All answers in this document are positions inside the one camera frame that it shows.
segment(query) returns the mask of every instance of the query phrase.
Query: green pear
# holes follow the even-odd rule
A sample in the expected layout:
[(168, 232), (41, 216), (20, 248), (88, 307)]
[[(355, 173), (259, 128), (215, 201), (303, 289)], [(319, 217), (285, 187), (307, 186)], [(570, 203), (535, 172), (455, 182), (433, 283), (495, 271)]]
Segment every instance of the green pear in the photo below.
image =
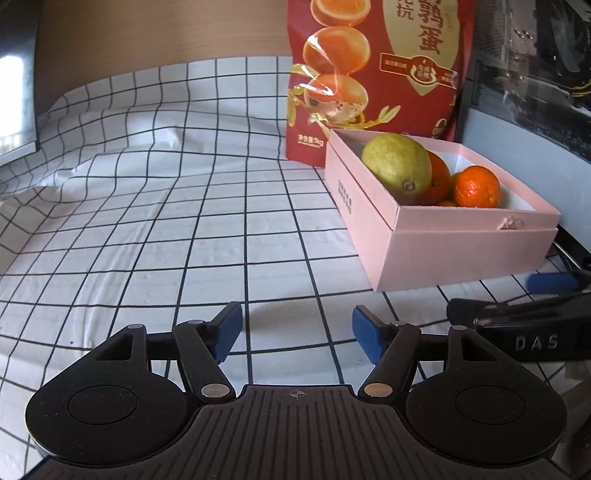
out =
[(431, 183), (427, 150), (405, 135), (374, 137), (363, 148), (361, 161), (396, 200), (406, 205)]

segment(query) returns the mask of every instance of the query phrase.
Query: tangerine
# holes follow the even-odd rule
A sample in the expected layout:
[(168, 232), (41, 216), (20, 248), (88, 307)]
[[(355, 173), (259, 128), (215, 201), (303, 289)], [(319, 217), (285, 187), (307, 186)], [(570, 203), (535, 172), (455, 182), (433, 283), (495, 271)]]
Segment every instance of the tangerine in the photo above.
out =
[(371, 9), (370, 0), (312, 0), (310, 10), (312, 16), (325, 27), (348, 25), (352, 27), (361, 23)]
[(417, 199), (417, 205), (437, 205), (447, 198), (452, 190), (452, 175), (443, 159), (427, 151), (431, 160), (431, 184)]
[(303, 57), (319, 73), (349, 75), (366, 66), (369, 42), (353, 27), (324, 27), (308, 37)]
[(501, 184), (488, 168), (472, 165), (457, 174), (453, 200), (460, 207), (495, 208), (501, 199)]
[(323, 73), (304, 87), (304, 101), (309, 112), (321, 113), (331, 122), (355, 118), (369, 102), (363, 85), (346, 75)]

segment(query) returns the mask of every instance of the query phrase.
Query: red snack bag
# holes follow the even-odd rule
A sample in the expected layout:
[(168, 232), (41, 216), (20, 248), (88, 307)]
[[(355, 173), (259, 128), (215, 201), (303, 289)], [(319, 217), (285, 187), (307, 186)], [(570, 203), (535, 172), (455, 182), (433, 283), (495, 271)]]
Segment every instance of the red snack bag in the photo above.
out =
[(324, 166), (330, 128), (439, 137), (453, 123), (475, 0), (289, 0), (287, 158)]

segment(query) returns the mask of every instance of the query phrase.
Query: white cloth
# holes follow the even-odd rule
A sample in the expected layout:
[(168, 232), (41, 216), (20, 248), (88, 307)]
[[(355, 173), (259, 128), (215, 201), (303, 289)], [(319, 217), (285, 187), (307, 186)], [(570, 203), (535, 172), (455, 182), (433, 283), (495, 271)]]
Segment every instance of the white cloth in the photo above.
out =
[[(357, 304), (446, 333), (446, 299), (530, 300), (522, 277), (371, 291), (323, 170), (284, 157), (290, 65), (211, 60), (92, 83), (41, 116), (39, 152), (0, 168), (0, 478), (40, 460), (24, 423), (33, 392), (127, 324), (170, 331), (237, 300), (245, 330), (222, 364), (237, 391), (358, 388), (372, 366)], [(153, 369), (179, 382), (174, 363)]]

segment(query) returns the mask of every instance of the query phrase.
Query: ridged black plate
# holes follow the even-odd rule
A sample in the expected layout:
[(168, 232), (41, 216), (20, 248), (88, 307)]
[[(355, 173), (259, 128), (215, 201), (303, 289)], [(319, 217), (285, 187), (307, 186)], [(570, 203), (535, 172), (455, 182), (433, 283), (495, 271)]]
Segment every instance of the ridged black plate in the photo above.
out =
[(394, 408), (348, 387), (250, 385), (203, 407), (172, 447), (133, 465), (89, 469), (48, 459), (28, 480), (566, 480), (546, 460), (504, 469), (441, 457)]

